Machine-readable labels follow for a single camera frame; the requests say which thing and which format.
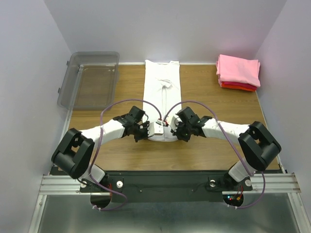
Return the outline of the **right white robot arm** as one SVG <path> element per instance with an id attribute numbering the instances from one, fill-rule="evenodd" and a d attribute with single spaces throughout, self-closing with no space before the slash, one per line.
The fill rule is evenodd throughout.
<path id="1" fill-rule="evenodd" d="M 200 118 L 186 107 L 169 116 L 166 123 L 178 140 L 188 142 L 192 135 L 227 140 L 239 161 L 221 179 L 221 185 L 232 189 L 257 171 L 265 171 L 281 152 L 281 145 L 261 122 L 233 124 L 211 116 Z"/>

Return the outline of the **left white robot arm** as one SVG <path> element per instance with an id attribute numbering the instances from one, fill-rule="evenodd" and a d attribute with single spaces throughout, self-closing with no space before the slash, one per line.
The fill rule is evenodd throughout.
<path id="1" fill-rule="evenodd" d="M 106 173 L 91 161 L 94 150 L 114 139 L 134 136 L 138 142 L 148 138 L 150 121 L 142 121 L 145 112 L 133 106 L 129 113 L 116 116 L 102 126 L 87 130 L 69 129 L 51 161 L 73 179 L 85 179 L 96 185 L 106 185 Z"/>

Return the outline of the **white t shirt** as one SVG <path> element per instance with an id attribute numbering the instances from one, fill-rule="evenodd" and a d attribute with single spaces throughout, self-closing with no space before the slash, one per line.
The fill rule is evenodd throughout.
<path id="1" fill-rule="evenodd" d="M 158 112 L 161 112 L 164 117 L 176 103 L 181 101 L 179 70 L 178 61 L 170 61 L 167 64 L 145 61 L 143 100 L 152 103 L 155 107 L 143 103 L 143 111 L 147 114 L 143 121 L 157 121 Z"/>

